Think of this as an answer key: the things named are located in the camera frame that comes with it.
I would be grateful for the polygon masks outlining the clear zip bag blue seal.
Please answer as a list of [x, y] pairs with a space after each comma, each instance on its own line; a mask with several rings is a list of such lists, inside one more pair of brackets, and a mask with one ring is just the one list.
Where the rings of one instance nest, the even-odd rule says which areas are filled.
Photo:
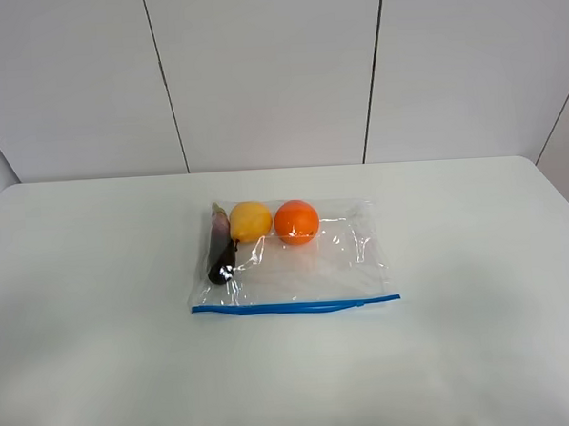
[[[236, 243], [234, 276], [225, 285], [208, 280], [212, 211], [204, 215], [208, 236], [201, 273], [189, 297], [193, 313], [324, 313], [399, 298], [390, 283], [368, 201], [306, 201], [318, 212], [319, 229], [301, 246], [282, 242], [274, 231], [276, 211], [286, 201], [259, 202], [272, 214], [271, 230], [256, 242]], [[216, 203], [230, 220], [238, 203]]]

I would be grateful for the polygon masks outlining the orange fruit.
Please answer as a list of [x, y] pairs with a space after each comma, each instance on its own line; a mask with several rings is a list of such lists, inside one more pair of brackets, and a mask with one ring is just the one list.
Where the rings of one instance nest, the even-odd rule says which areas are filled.
[[286, 201], [276, 211], [274, 231], [288, 245], [304, 245], [317, 236], [318, 212], [306, 201]]

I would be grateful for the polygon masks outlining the yellow lemon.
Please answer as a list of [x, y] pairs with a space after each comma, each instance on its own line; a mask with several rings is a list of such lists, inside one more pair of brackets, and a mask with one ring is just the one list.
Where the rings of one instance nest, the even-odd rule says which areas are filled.
[[236, 204], [230, 212], [230, 233], [235, 243], [249, 244], [267, 235], [273, 219], [269, 208], [259, 202]]

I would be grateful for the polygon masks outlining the purple eggplant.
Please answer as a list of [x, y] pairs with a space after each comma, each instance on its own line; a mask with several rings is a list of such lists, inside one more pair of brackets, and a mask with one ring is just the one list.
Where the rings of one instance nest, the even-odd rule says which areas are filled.
[[226, 212], [212, 204], [212, 226], [207, 259], [208, 280], [215, 285], [225, 285], [235, 272], [236, 243], [231, 237], [230, 221]]

